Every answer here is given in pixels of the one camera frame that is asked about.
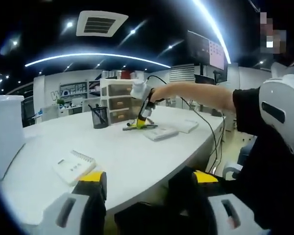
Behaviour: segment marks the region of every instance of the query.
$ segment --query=ceiling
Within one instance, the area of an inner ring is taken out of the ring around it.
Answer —
[[[252,67],[264,58],[259,53],[259,14],[248,0],[201,0],[223,35],[232,62]],[[41,72],[93,69],[158,71],[164,69],[142,61],[102,56],[68,57],[25,64],[50,56],[103,52],[140,57],[165,65],[194,63],[187,47],[187,30],[218,42],[211,26],[192,0],[67,1],[45,0],[28,5],[14,1],[3,6],[0,19],[0,77],[2,94],[33,81]],[[77,37],[76,24],[83,10],[109,11],[129,18],[111,38]],[[73,26],[66,28],[68,22]],[[136,33],[129,36],[131,30]]]

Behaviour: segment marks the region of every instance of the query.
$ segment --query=screen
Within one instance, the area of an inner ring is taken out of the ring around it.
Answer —
[[[202,75],[196,75],[195,74],[195,83],[201,83],[201,84],[211,84],[215,85],[215,80],[213,78],[209,78]]]
[[[224,70],[225,59],[221,45],[191,31],[187,33],[187,44],[196,62]]]
[[[227,74],[225,71],[214,71],[216,84],[227,81]]]

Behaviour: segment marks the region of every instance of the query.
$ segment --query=notepad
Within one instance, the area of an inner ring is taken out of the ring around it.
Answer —
[[[167,126],[178,130],[179,132],[188,134],[198,127],[198,122],[187,119],[179,121],[174,120],[174,122],[168,121]]]
[[[144,131],[144,136],[146,136],[148,139],[151,139],[152,141],[165,140],[170,137],[176,136],[177,134],[178,131],[173,128],[160,126],[152,130]]]
[[[74,186],[95,167],[95,159],[72,150],[65,158],[60,159],[53,169],[68,185]]]

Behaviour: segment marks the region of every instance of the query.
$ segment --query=floor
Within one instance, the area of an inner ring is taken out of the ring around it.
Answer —
[[[238,155],[240,152],[240,149],[247,145],[250,139],[252,138],[251,135],[248,135],[246,133],[238,132],[236,130],[234,131],[226,131],[224,134],[224,143],[222,146],[222,159],[221,162],[215,172],[216,175],[222,176],[222,171],[224,168],[224,165],[226,162],[237,162]],[[211,156],[211,160],[213,161],[216,156]],[[231,180],[231,176],[226,176],[227,180]],[[166,188],[161,188],[159,191],[153,194],[152,198],[148,200],[150,203],[161,203],[164,196],[166,195]],[[107,215],[105,220],[105,226],[104,226],[104,233],[107,235],[117,235],[117,226],[114,223],[113,215]]]

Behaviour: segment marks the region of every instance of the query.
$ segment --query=yellow object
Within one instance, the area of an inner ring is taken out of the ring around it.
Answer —
[[[91,172],[88,175],[83,176],[80,181],[92,181],[99,182],[103,171]]]
[[[145,121],[137,119],[137,122],[136,122],[137,129],[141,129],[142,126],[144,126],[144,125],[145,125]]]
[[[197,182],[198,183],[212,183],[212,182],[218,182],[218,180],[213,177],[212,175],[206,174],[204,172],[201,172],[199,170],[194,172]]]

